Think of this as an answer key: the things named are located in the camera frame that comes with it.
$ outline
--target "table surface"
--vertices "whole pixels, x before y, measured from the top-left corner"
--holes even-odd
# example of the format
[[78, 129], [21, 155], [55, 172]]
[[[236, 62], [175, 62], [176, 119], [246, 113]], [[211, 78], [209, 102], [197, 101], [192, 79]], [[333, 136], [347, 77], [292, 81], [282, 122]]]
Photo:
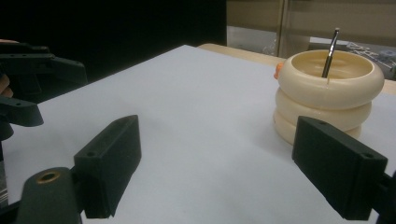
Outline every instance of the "table surface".
[[[84, 223], [349, 223], [275, 132], [273, 65], [182, 46], [39, 105], [44, 124], [3, 142], [9, 200], [111, 121], [139, 116], [142, 161], [115, 217]], [[381, 93], [360, 140], [396, 168], [396, 97]], [[375, 223], [373, 212], [369, 223]]]

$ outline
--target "screw hole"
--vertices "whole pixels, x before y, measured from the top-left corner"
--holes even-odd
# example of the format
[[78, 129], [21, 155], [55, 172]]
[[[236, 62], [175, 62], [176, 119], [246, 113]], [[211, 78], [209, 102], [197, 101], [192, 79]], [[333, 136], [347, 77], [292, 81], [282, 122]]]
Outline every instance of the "screw hole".
[[59, 176], [61, 176], [59, 172], [49, 171], [37, 179], [37, 184], [47, 184], [56, 180]]

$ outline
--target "plastic ring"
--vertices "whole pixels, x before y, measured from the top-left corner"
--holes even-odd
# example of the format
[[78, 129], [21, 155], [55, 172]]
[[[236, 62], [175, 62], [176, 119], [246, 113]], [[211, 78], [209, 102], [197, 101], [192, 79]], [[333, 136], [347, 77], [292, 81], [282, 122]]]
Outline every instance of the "plastic ring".
[[[289, 144], [294, 144], [294, 137], [296, 133], [296, 126], [285, 120], [282, 115], [276, 110], [274, 112], [274, 124], [276, 132]], [[346, 134], [358, 138], [361, 135], [361, 126], [352, 130], [345, 131]]]
[[353, 53], [335, 51], [328, 78], [321, 77], [327, 50], [305, 51], [285, 61], [279, 86], [300, 104], [348, 109], [371, 102], [384, 86], [381, 69]]
[[292, 125], [297, 125], [299, 116], [320, 119], [332, 126], [347, 131], [360, 126], [370, 115], [372, 103], [345, 110], [326, 110], [300, 105], [289, 98], [280, 88], [276, 92], [276, 109]]

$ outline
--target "metal rod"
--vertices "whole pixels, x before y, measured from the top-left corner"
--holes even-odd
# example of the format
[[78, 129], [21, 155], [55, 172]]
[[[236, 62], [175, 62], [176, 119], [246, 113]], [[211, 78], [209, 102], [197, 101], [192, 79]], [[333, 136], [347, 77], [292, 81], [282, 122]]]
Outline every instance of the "metal rod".
[[324, 64], [322, 77], [327, 77], [327, 75], [329, 75], [330, 65], [332, 64], [332, 54], [334, 53], [334, 47], [335, 44], [337, 43], [339, 32], [340, 32], [340, 28], [335, 28], [334, 36], [332, 37], [332, 43], [330, 45], [329, 55], [327, 55], [326, 63]]

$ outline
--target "dark wall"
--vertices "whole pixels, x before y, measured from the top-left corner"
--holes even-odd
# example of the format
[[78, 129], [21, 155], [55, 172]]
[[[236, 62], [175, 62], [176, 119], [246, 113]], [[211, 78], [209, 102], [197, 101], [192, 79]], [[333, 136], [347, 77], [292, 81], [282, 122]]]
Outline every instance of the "dark wall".
[[180, 45], [226, 44], [225, 0], [0, 3], [0, 38], [48, 46], [89, 81]]

